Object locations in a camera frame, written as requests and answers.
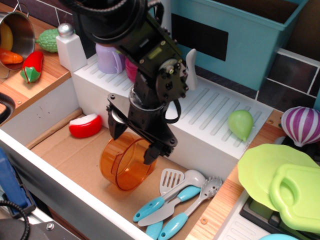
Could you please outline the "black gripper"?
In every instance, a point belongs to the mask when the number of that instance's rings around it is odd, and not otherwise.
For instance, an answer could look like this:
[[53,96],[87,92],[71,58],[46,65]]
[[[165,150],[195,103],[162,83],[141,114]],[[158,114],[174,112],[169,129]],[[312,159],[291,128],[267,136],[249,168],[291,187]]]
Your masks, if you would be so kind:
[[144,153],[145,165],[151,165],[159,156],[170,156],[178,144],[169,124],[177,119],[167,119],[168,104],[149,108],[143,106],[134,94],[129,97],[110,93],[107,97],[108,128],[117,140],[127,128],[150,143]]

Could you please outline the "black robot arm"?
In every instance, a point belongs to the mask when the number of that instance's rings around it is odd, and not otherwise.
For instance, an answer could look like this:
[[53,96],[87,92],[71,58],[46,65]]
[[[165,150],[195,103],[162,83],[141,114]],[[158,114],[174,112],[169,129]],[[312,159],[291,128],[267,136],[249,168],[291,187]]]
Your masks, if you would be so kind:
[[169,156],[177,138],[169,128],[176,118],[166,118],[170,103],[181,111],[179,100],[188,91],[187,73],[177,43],[164,29],[164,7],[158,0],[65,0],[79,14],[87,37],[114,47],[137,67],[134,86],[127,97],[108,96],[108,127],[113,139],[126,129],[149,143],[144,163]]

